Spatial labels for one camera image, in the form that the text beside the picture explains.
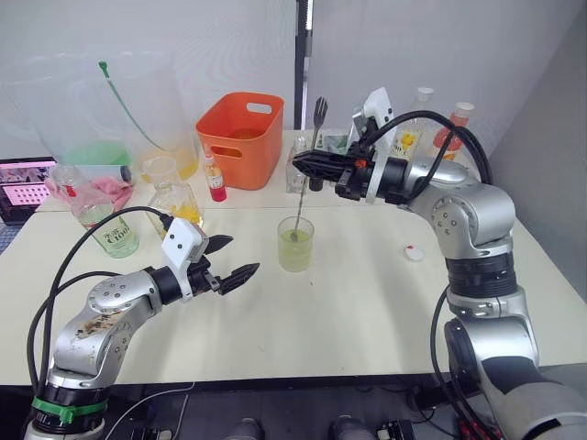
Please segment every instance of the orange plastic bin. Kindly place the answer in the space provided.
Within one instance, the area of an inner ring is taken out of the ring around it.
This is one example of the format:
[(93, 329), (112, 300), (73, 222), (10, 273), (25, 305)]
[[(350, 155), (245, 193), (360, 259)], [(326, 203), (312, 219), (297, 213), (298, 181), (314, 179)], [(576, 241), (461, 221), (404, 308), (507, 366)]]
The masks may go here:
[(227, 186), (265, 186), (282, 152), (283, 104), (270, 94), (229, 93), (195, 124), (202, 147), (214, 154)]

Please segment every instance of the pink cloth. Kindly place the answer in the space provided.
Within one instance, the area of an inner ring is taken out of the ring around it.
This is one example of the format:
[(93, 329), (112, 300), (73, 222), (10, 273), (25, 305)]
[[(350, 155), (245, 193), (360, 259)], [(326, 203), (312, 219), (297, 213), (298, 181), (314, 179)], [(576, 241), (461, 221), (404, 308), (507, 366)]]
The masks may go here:
[[(124, 181), (119, 181), (114, 177), (100, 177), (90, 182), (92, 186), (101, 193), (110, 198), (114, 210), (118, 211), (127, 204), (132, 195), (132, 186)], [(69, 203), (70, 197), (62, 191), (51, 179), (45, 180), (45, 186), (50, 194), (56, 199)]]

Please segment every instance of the small red bottle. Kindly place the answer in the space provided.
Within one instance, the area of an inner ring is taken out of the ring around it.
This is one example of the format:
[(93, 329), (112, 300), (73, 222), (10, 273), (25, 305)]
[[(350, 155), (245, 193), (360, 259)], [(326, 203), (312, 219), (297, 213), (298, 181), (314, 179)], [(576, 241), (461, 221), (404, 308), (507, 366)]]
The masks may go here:
[(223, 200), (226, 200), (227, 188), (224, 184), (222, 171), (216, 165), (214, 156), (209, 151), (204, 154), (204, 173), (205, 179), (208, 182), (208, 188), (210, 189), (212, 200), (215, 202), (222, 202)]

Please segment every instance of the metal spoon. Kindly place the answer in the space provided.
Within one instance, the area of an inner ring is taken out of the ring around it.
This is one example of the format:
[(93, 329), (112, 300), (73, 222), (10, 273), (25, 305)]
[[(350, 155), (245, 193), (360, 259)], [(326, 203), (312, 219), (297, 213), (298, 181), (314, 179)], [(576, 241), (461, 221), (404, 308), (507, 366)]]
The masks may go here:
[[(314, 107), (314, 135), (312, 136), (311, 149), (316, 146), (316, 139), (318, 137), (318, 131), (324, 125), (324, 120), (327, 117), (328, 103), (325, 98), (320, 96), (316, 100), (316, 106)], [(297, 235), (297, 227), (300, 225), (300, 215), (302, 214), (302, 205), (304, 204), (305, 186), (307, 184), (307, 176), (304, 177), (304, 183), (302, 183), (302, 192), (300, 193), (300, 203), (297, 206), (297, 218), (295, 219), (295, 228), (291, 234), (293, 242), (297, 242), (299, 236)]]

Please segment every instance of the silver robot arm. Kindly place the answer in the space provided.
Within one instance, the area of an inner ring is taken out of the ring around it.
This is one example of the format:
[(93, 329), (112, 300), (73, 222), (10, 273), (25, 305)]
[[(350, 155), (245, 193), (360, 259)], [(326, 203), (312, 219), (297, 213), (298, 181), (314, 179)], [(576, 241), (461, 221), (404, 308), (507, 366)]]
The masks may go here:
[(189, 301), (212, 290), (226, 294), (246, 282), (259, 264), (221, 279), (208, 271), (205, 254), (230, 236), (208, 237), (181, 218), (173, 220), (161, 245), (166, 266), (108, 278), (88, 294), (82, 309), (58, 335), (43, 396), (25, 439), (94, 440), (104, 430), (109, 387), (116, 382), (132, 336), (163, 305)]
[(346, 156), (307, 151), (293, 165), (310, 178), (335, 182), (341, 197), (383, 198), (428, 221), (446, 259), (447, 300), (456, 315), (445, 325), (451, 372), (472, 380), (484, 393), (505, 438), (587, 438), (587, 403), (537, 369), (526, 295), (515, 279), (510, 197), (477, 181), (458, 163), (443, 160), (428, 186), (415, 198), (405, 198), (433, 160), (382, 158), (369, 141), (374, 138), (370, 129), (382, 126), (377, 122), (382, 114), (379, 119), (363, 116), (353, 116), (361, 136)]

